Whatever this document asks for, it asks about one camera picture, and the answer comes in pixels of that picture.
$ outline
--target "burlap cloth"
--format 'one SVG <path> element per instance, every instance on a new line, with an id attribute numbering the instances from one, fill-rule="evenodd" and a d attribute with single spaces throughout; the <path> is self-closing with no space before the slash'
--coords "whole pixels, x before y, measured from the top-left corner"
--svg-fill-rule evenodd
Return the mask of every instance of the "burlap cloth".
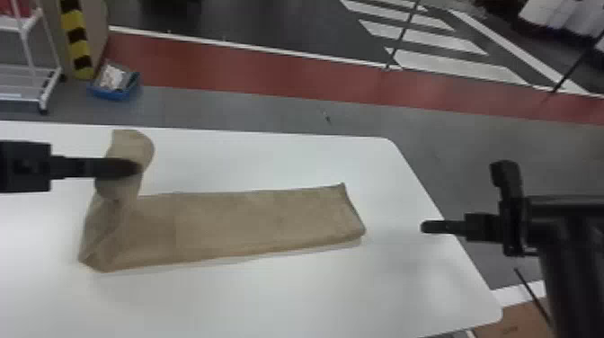
<path id="1" fill-rule="evenodd" d="M 153 143 L 142 133 L 114 130 L 106 156 L 147 168 L 153 154 Z M 343 184 L 138 197 L 142 179 L 141 173 L 95 181 L 80 262 L 116 271 L 334 245 L 365 234 Z"/>

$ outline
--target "metal rack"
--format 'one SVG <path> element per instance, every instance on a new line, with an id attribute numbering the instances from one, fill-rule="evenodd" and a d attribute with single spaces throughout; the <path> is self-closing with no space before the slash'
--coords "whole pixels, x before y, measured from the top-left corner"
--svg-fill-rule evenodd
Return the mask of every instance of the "metal rack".
<path id="1" fill-rule="evenodd" d="M 27 66 L 0 64 L 0 101 L 37 102 L 40 114 L 46 115 L 49 112 L 47 103 L 50 94 L 59 79 L 64 78 L 40 0 L 35 0 L 34 4 L 36 8 L 31 11 L 30 17 L 22 17 L 17 0 L 11 0 L 14 17 L 0 15 L 0 31 L 19 34 L 27 62 Z M 29 35 L 38 22 L 44 25 L 56 65 L 54 68 L 36 67 L 33 63 Z"/>

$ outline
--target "concrete floor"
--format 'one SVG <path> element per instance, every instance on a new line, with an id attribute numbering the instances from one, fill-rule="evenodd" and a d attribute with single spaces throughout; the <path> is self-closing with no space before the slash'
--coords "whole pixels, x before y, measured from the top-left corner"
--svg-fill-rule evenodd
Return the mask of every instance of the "concrete floor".
<path id="1" fill-rule="evenodd" d="M 107 102 L 76 81 L 58 87 L 50 109 L 42 117 L 35 107 L 3 104 L 0 120 L 389 138 L 441 213 L 453 219 L 495 212 L 488 164 L 504 158 L 521 164 L 530 194 L 604 191 L 596 176 L 604 171 L 604 128 L 597 126 L 152 86 L 128 102 Z M 462 244 L 492 289 L 519 284 L 516 266 L 529 280 L 540 278 L 535 259 L 505 258 L 497 245 Z"/>

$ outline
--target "beige towel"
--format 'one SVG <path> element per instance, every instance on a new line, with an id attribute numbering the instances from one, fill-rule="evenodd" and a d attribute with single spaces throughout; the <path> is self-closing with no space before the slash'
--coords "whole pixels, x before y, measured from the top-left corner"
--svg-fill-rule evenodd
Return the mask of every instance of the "beige towel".
<path id="1" fill-rule="evenodd" d="M 115 130 L 107 156 L 151 163 L 151 140 Z M 98 271 L 264 254 L 355 240 L 365 227 L 343 184 L 138 197 L 142 174 L 95 182 L 79 260 Z"/>

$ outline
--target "hazard stripe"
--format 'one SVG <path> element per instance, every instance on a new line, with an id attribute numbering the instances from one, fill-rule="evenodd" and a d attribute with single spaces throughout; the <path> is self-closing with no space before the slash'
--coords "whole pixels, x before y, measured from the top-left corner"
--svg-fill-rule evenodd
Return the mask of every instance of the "hazard stripe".
<path id="1" fill-rule="evenodd" d="M 75 77 L 93 78 L 93 59 L 86 35 L 86 24 L 79 0 L 60 0 L 61 27 L 67 36 L 69 57 L 74 65 Z"/>

